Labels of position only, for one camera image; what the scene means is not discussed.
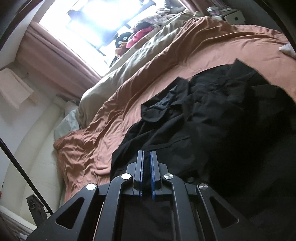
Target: red fabric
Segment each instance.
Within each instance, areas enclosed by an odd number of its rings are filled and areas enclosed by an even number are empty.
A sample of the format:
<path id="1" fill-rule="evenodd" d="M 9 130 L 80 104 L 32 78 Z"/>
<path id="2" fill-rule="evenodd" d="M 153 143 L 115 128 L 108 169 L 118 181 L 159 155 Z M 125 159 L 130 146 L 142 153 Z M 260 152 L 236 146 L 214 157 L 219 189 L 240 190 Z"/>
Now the red fabric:
<path id="1" fill-rule="evenodd" d="M 153 30 L 153 28 L 150 26 L 148 28 L 144 28 L 137 32 L 131 40 L 128 41 L 126 44 L 126 48 L 129 49 L 135 45 L 141 38 L 143 38 L 147 33 L 150 33 Z"/>
<path id="2" fill-rule="evenodd" d="M 209 15 L 207 8 L 211 7 L 212 4 L 208 0 L 179 0 L 182 4 L 188 8 L 191 12 L 200 11 L 204 15 Z"/>

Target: black clothing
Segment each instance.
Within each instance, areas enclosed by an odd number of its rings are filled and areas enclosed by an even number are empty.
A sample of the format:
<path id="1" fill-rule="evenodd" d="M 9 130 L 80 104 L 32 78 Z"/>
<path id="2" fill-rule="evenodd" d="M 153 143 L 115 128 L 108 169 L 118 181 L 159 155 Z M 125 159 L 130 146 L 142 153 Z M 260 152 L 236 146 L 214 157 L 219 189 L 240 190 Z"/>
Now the black clothing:
<path id="1" fill-rule="evenodd" d="M 150 196 L 149 151 L 156 150 L 170 173 L 209 183 L 269 240 L 284 240 L 296 213 L 294 108 L 283 89 L 238 60 L 189 82 L 177 78 L 142 104 L 142 119 L 113 153 L 111 179 L 144 150 L 144 193 Z M 136 231 L 131 237 L 123 228 L 122 240 L 171 240 L 168 204 L 157 205 L 149 198 L 137 208 L 126 205 L 124 227 Z"/>

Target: bright window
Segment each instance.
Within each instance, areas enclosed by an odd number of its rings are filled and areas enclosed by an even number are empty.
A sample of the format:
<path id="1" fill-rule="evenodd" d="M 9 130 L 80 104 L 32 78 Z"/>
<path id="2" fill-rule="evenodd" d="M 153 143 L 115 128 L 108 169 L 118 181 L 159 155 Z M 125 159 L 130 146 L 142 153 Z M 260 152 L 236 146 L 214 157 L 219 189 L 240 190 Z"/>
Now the bright window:
<path id="1" fill-rule="evenodd" d="M 40 21 L 40 24 L 71 48 L 101 76 L 109 71 L 109 64 L 115 56 L 115 40 L 100 47 L 101 40 L 96 32 L 79 21 L 71 20 L 70 10 L 82 11 L 97 25 L 117 29 L 123 20 L 135 15 L 141 8 L 139 0 L 55 0 Z M 133 27 L 139 20 L 152 15 L 156 6 L 144 10 L 128 24 Z M 126 26 L 117 33 L 130 31 Z"/>

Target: curtain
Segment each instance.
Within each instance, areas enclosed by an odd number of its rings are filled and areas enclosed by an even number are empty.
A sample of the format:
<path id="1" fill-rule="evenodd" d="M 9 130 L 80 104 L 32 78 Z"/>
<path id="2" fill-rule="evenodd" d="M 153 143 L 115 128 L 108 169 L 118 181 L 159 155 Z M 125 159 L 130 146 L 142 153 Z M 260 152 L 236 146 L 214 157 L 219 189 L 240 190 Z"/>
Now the curtain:
<path id="1" fill-rule="evenodd" d="M 34 21 L 24 34 L 16 60 L 39 81 L 74 100 L 80 100 L 101 79 L 77 54 Z"/>
<path id="2" fill-rule="evenodd" d="M 208 15 L 207 8 L 211 7 L 212 4 L 208 0 L 179 0 L 183 5 L 188 8 L 191 12 L 200 11 L 204 15 Z"/>

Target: black cable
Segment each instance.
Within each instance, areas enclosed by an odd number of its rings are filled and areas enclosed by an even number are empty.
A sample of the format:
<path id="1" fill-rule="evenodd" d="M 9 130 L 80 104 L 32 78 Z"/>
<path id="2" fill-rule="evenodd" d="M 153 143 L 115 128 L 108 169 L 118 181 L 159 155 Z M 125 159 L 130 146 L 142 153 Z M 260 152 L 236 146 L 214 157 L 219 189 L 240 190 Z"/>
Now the black cable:
<path id="1" fill-rule="evenodd" d="M 40 201 L 43 203 L 43 205 L 46 207 L 50 215 L 53 215 L 53 211 L 45 201 L 45 199 L 42 197 L 40 192 L 37 190 L 37 188 L 34 186 L 24 169 L 21 167 L 21 165 L 18 163 L 18 161 L 15 159 L 14 155 L 10 152 L 4 141 L 0 138 L 0 146 L 1 149 L 4 151 L 4 153 L 7 155 L 11 163 L 15 166 L 15 168 L 19 171 L 19 173 L 23 176 L 25 181 L 29 184 L 30 188 L 33 190 L 33 192 L 36 194 L 36 196 L 40 199 Z"/>

